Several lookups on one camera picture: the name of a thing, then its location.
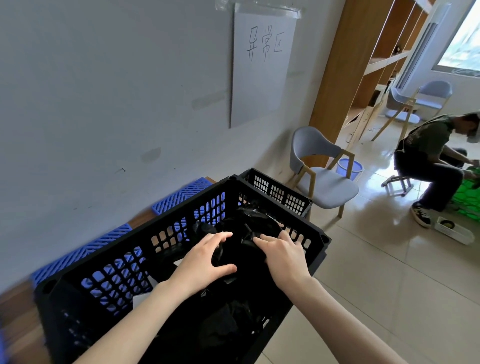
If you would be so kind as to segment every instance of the tiled floor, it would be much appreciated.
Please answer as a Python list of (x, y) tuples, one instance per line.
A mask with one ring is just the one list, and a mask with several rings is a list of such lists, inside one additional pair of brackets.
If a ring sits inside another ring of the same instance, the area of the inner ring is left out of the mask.
[[(337, 210), (313, 207), (311, 221), (333, 239), (315, 277), (408, 363), (479, 363), (480, 243), (461, 245), (412, 220), (408, 208), (426, 183), (415, 181), (403, 198), (380, 187), (395, 174), (391, 152), (400, 134), (394, 124), (370, 142), (384, 121), (379, 118), (353, 150), (365, 171), (357, 178), (360, 193), (347, 203), (343, 218), (336, 218)], [(480, 146), (460, 135), (453, 135), (449, 145), (480, 157)], [(442, 216), (480, 235), (480, 224), (455, 213)], [(336, 360), (293, 308), (257, 363)]]

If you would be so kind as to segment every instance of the sneaker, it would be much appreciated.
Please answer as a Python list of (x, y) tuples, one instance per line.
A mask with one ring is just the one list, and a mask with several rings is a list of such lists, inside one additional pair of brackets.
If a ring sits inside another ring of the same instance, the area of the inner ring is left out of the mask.
[(410, 207), (413, 218), (419, 225), (423, 226), (424, 228), (429, 228), (432, 225), (428, 210), (429, 209), (422, 207), (420, 202), (415, 202)]

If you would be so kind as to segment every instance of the forearm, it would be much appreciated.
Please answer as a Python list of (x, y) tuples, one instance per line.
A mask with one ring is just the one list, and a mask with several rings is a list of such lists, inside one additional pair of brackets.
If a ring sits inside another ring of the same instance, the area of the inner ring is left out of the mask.
[(169, 281), (152, 294), (88, 349), (75, 364), (136, 364), (184, 294)]
[(406, 364), (387, 344), (342, 307), (315, 279), (287, 293), (340, 364)]
[(451, 157), (451, 158), (454, 158), (456, 160), (459, 160), (460, 162), (463, 162), (463, 163), (470, 163), (470, 159), (468, 159), (466, 156), (464, 156), (463, 154), (461, 153), (458, 153), (456, 150), (453, 150), (452, 148), (450, 148), (449, 146), (447, 145), (444, 145), (444, 148), (443, 148), (443, 151), (442, 151), (445, 155)]

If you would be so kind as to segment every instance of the blue bucket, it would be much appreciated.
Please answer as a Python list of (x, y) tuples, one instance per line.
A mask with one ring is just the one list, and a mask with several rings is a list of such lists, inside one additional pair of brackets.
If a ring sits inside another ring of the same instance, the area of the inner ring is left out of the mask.
[[(338, 174), (341, 174), (342, 176), (347, 176), (347, 167), (348, 167), (348, 158), (341, 158), (337, 165), (336, 165), (336, 172)], [(350, 176), (350, 179), (352, 181), (355, 180), (355, 178), (363, 172), (363, 166), (357, 162), (356, 160), (353, 161), (353, 168), (352, 168), (352, 175)]]

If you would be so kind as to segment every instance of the left hand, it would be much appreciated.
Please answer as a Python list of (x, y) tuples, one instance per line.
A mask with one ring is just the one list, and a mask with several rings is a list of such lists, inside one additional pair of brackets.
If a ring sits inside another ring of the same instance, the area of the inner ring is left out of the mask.
[(480, 167), (480, 159), (470, 159), (468, 163), (474, 167)]
[(230, 236), (232, 236), (231, 232), (218, 232), (215, 235), (207, 234), (185, 255), (180, 265), (168, 279), (168, 282), (175, 289), (180, 290), (184, 299), (202, 290), (213, 281), (237, 271), (234, 264), (221, 267), (212, 265), (214, 250)]

